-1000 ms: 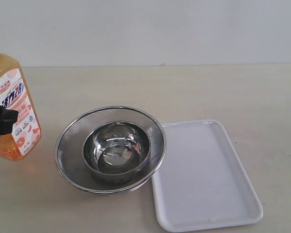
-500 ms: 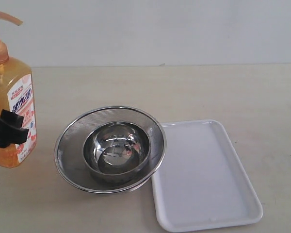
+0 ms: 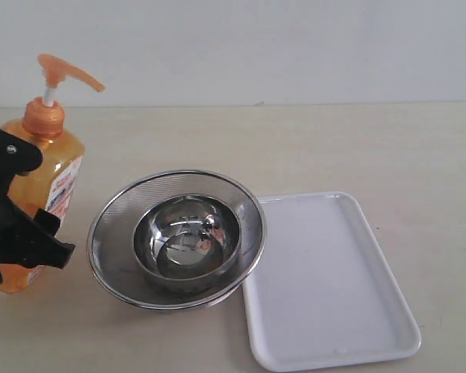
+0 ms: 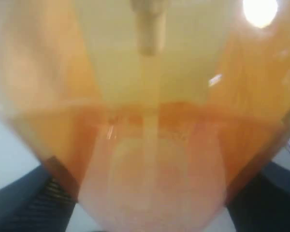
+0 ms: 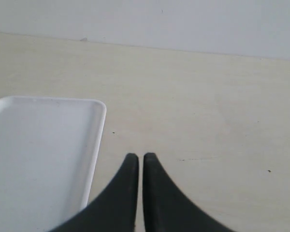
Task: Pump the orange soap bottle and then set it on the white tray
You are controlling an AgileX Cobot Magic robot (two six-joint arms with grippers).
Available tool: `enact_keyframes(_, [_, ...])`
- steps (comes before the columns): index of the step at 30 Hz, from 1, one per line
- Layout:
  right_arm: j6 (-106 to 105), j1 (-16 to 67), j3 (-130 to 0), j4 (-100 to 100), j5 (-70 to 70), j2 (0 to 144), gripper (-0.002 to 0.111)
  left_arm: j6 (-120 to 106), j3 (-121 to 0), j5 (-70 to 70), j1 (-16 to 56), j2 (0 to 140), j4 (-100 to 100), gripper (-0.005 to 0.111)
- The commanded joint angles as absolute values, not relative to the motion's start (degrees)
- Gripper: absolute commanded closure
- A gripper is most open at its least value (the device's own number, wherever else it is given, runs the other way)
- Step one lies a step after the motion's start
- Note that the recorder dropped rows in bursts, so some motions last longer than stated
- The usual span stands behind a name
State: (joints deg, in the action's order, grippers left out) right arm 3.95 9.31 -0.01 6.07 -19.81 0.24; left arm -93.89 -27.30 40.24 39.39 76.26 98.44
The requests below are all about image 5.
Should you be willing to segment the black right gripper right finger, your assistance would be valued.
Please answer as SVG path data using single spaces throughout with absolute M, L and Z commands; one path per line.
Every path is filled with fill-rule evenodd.
M 231 231 L 183 194 L 154 153 L 144 155 L 143 213 L 147 232 Z

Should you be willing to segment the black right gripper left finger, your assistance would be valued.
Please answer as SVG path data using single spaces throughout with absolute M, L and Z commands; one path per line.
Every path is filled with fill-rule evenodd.
M 139 159 L 129 153 L 106 188 L 80 213 L 53 232 L 133 232 L 138 197 Z

